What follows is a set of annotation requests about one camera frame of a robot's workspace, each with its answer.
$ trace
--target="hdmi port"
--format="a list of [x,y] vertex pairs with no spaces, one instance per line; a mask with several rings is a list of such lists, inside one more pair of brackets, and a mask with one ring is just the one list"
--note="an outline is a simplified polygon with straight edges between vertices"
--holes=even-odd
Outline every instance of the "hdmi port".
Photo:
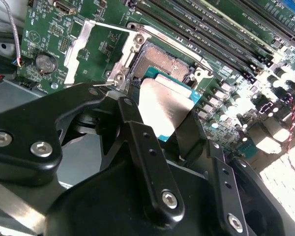
[[61,12],[64,15],[75,14],[77,10],[77,8],[74,5],[64,0],[54,2],[54,7],[57,11]]

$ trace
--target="motherboard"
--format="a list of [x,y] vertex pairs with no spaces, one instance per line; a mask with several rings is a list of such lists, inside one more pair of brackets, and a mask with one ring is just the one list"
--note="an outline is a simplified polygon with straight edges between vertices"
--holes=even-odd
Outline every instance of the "motherboard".
[[21,50],[20,83],[46,94],[139,94],[158,75],[188,86],[226,153],[279,153],[290,137],[295,0],[30,0]]

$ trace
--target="silver metal plate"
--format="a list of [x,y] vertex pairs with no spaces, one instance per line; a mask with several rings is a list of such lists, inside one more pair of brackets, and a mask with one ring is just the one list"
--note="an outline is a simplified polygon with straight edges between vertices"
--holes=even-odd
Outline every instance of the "silver metal plate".
[[43,233],[45,216],[1,184],[0,209],[33,232]]
[[144,79],[140,89],[139,110],[144,124],[153,128],[157,137],[169,137],[186,118],[194,103],[189,98],[161,84],[161,78]]
[[64,59],[64,66],[68,68],[67,76],[65,77],[64,84],[74,84],[75,74],[78,70],[80,62],[77,57],[79,51],[87,45],[90,33],[93,27],[96,25],[96,21],[86,19],[82,26],[79,37],[72,42],[72,45],[68,48],[67,54]]

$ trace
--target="red wire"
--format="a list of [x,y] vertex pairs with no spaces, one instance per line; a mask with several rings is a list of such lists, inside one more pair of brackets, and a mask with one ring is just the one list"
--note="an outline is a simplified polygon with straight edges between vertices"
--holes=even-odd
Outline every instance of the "red wire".
[[291,127],[290,127],[290,135],[289,135],[289,139],[288,139],[288,144],[287,144],[287,157],[288,157],[288,161],[290,163],[290,166],[292,168],[292,170],[295,172],[295,167],[292,164],[292,161],[290,159],[290,151],[291,151],[291,142],[293,139],[293,134],[292,134],[292,130],[294,129],[295,125],[294,125],[294,120],[295,120],[295,103],[294,103],[294,98],[291,97],[290,98],[290,105],[292,107],[292,118],[291,118]]

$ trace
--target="wire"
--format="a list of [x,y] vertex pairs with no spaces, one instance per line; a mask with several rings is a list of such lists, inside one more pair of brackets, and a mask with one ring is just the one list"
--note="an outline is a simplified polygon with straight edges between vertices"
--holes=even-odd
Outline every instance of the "wire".
[[21,67],[20,60],[21,60],[21,48],[20,48],[20,40],[19,40],[19,34],[18,34],[18,29],[16,28],[14,18],[12,16],[11,8],[9,4],[6,2],[6,0],[0,0],[3,5],[6,8],[6,11],[8,13],[12,31],[13,31],[13,36],[14,36],[14,41],[15,41],[15,48],[16,48],[16,59],[17,59],[17,64],[19,67]]
[[293,129],[295,127],[294,125],[294,120],[295,120],[295,103],[294,103],[294,98],[293,97],[290,97],[290,105],[292,107],[292,118],[291,118],[291,126],[290,126],[290,135],[289,135],[289,139],[288,139],[288,142],[287,142],[287,148],[286,148],[286,153],[287,153],[287,159],[289,161],[289,164],[292,168],[292,170],[295,172],[295,166],[292,164],[292,161],[290,159],[290,151],[291,151],[291,142],[292,142],[292,139],[293,139]]

